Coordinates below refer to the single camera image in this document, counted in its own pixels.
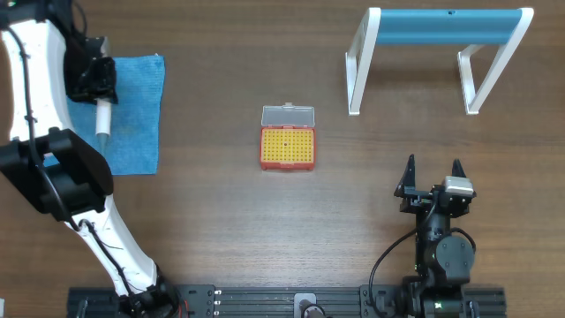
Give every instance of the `clear plastic lid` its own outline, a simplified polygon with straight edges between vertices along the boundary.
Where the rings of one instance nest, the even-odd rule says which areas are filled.
[[[314,128],[314,107],[294,106],[287,102],[283,106],[263,106],[263,127],[295,126]]]

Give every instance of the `blue towel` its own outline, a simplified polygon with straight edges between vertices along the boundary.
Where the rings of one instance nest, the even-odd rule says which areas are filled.
[[[159,162],[159,116],[165,62],[162,56],[116,57],[118,105],[112,105],[106,161],[112,174],[146,175],[157,172]],[[75,133],[99,150],[96,106],[68,101]],[[56,163],[55,157],[45,160]]]

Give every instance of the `wooden surface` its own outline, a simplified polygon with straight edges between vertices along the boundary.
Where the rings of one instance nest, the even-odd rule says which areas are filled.
[[[413,216],[393,197],[409,154],[428,188],[462,160],[478,198],[453,222],[478,244],[473,283],[506,288],[510,317],[556,317],[565,296],[565,2],[83,1],[113,55],[165,56],[156,176],[116,178],[120,214],[176,283],[359,286]],[[365,9],[516,8],[531,28],[480,114],[465,115],[459,47],[375,50],[360,117],[348,117],[343,55]],[[476,80],[494,54],[473,59]],[[11,116],[2,52],[0,127]],[[311,173],[263,172],[261,107],[316,109]],[[61,317],[70,286],[111,286],[76,234],[0,177],[0,298],[10,317]],[[378,283],[413,270],[413,243]]]

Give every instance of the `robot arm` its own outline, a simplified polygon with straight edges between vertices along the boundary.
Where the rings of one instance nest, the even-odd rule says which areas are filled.
[[[69,0],[19,1],[10,7],[0,1],[0,29],[14,104],[11,143],[0,148],[0,170],[35,209],[85,240],[112,278],[125,312],[178,315],[174,287],[117,212],[108,164],[72,131],[67,96],[76,102],[117,102],[107,40],[86,38],[75,28]],[[44,167],[46,155],[59,164]]]

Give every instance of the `white bracket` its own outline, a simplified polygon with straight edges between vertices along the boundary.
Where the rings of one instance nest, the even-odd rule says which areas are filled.
[[[480,50],[483,45],[472,44],[466,49],[457,53],[457,60],[459,62],[459,74],[461,75],[461,86],[463,88],[463,98],[465,100],[465,111],[467,115],[477,115],[478,110],[483,105],[488,94],[493,89],[494,83],[501,76],[502,70],[506,67],[514,51],[520,44],[524,34],[530,26],[531,19],[533,18],[532,8],[522,8],[522,17],[512,35],[508,39],[508,43],[501,45],[496,52],[493,64],[486,74],[483,84],[481,84],[478,92],[475,93],[475,83],[473,82],[473,73],[471,70],[471,55]]]
[[[491,89],[500,77],[502,70],[514,54],[514,51],[524,37],[526,30],[530,26],[533,18],[532,8],[522,8],[522,17],[512,32],[508,43],[501,45],[488,74],[475,93],[471,71],[471,55],[477,52],[482,45],[472,44],[457,54],[459,60],[459,70],[463,87],[463,98],[465,110],[468,115],[478,114],[478,110],[490,93]],[[380,8],[369,8],[361,20],[361,24],[350,49],[345,53],[345,71],[347,75],[347,97],[350,116],[359,115],[361,100],[365,91],[365,84],[371,59],[373,58],[374,47],[377,44],[377,34],[380,24]]]

